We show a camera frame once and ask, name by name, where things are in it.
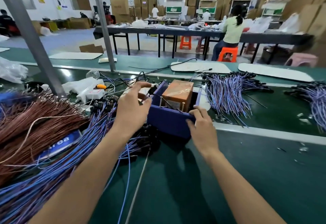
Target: ponytail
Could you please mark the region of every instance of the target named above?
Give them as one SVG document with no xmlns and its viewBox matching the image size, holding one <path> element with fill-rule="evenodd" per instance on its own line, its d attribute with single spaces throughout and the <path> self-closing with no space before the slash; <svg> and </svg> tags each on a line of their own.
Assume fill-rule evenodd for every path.
<svg viewBox="0 0 326 224">
<path fill-rule="evenodd" d="M 243 22 L 243 18 L 242 18 L 242 16 L 241 16 L 241 15 L 238 15 L 238 16 L 236 17 L 236 19 L 237 19 L 237 26 L 241 25 L 242 22 Z"/>
</svg>

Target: floor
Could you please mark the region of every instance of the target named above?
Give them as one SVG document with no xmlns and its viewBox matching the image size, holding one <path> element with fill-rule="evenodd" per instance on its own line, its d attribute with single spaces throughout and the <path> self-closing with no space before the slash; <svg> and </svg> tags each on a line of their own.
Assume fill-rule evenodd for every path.
<svg viewBox="0 0 326 224">
<path fill-rule="evenodd" d="M 87 30 L 59 30 L 56 31 L 53 36 L 40 36 L 40 40 L 43 43 L 43 46 L 48 54 L 54 54 L 62 51 L 70 52 L 80 52 L 79 46 L 87 44 L 102 45 L 105 48 L 104 39 L 95 40 L 93 36 L 94 29 Z M 137 35 L 129 34 L 129 46 L 130 54 L 137 56 L 158 56 L 158 43 L 157 37 L 152 37 L 146 34 L 139 34 L 140 38 L 140 49 L 138 50 L 137 45 Z M 192 57 L 202 59 L 202 53 L 196 53 L 196 46 L 198 44 L 198 38 L 192 37 L 192 49 L 180 49 L 178 43 L 177 52 L 175 52 L 175 57 L 189 59 Z M 210 60 L 213 54 L 213 48 L 215 42 L 211 42 L 209 46 L 209 51 L 207 54 L 206 60 Z M 111 37 L 111 45 L 114 52 L 113 39 Z M 127 55 L 127 43 L 125 38 L 116 37 L 116 45 L 118 54 Z M 239 45 L 239 53 L 241 50 L 242 44 Z M 260 45 L 255 63 L 260 63 L 259 59 L 263 52 L 263 47 L 265 44 Z M 7 41 L 0 42 L 0 47 L 19 47 L 19 48 L 28 48 L 25 40 L 22 37 L 12 37 Z M 171 57 L 172 56 L 172 42 L 165 42 L 165 52 L 163 52 L 163 39 L 161 39 L 161 57 Z M 239 63 L 249 63 L 252 58 L 252 55 L 245 55 L 237 57 L 237 62 Z"/>
</svg>

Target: jeans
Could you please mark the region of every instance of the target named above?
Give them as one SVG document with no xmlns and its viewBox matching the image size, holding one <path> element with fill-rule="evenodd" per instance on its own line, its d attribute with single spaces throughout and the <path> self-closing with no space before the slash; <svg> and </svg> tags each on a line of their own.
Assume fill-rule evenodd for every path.
<svg viewBox="0 0 326 224">
<path fill-rule="evenodd" d="M 223 47 L 237 47 L 239 43 L 227 43 L 225 41 L 220 41 L 214 46 L 212 61 L 217 61 Z"/>
</svg>

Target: left hand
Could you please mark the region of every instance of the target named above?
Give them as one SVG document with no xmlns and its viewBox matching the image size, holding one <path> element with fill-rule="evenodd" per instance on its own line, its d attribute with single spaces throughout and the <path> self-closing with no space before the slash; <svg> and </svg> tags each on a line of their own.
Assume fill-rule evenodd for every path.
<svg viewBox="0 0 326 224">
<path fill-rule="evenodd" d="M 136 82 L 127 94 L 123 94 L 118 101 L 118 109 L 112 128 L 121 134 L 131 137 L 145 123 L 152 99 L 147 98 L 143 105 L 139 105 L 138 98 L 143 99 L 144 94 L 139 93 L 141 88 L 151 87 L 148 82 Z"/>
</svg>

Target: white shirt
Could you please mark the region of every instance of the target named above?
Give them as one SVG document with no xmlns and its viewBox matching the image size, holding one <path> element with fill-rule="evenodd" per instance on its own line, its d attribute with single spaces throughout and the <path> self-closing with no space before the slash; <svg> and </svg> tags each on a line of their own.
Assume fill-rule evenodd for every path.
<svg viewBox="0 0 326 224">
<path fill-rule="evenodd" d="M 209 18 L 210 18 L 210 16 L 211 16 L 211 14 L 210 14 L 208 11 L 206 11 L 206 12 L 203 14 L 203 20 L 204 20 L 204 21 L 208 21 Z"/>
<path fill-rule="evenodd" d="M 152 13 L 153 13 L 153 18 L 157 18 L 158 9 L 156 7 L 154 7 L 152 9 Z"/>
</svg>

